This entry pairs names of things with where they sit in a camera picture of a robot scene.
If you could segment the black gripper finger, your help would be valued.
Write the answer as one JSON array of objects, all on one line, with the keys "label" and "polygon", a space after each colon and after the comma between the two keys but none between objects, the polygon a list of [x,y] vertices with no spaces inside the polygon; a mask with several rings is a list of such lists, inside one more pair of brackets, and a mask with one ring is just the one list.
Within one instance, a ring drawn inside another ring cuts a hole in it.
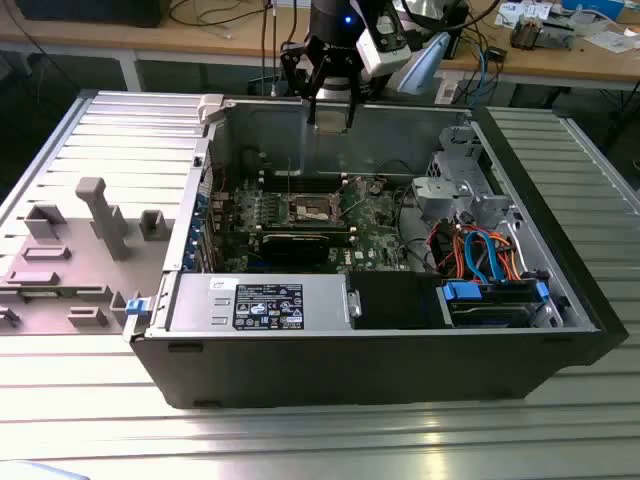
[{"label": "black gripper finger", "polygon": [[[306,59],[311,71],[302,73],[299,65]],[[281,67],[289,90],[308,102],[307,123],[313,125],[316,117],[317,93],[320,89],[320,54],[317,42],[284,42],[280,49]]]},{"label": "black gripper finger", "polygon": [[329,49],[325,56],[324,98],[348,102],[347,129],[352,126],[356,106],[362,99],[363,67],[359,53],[354,49]]}]

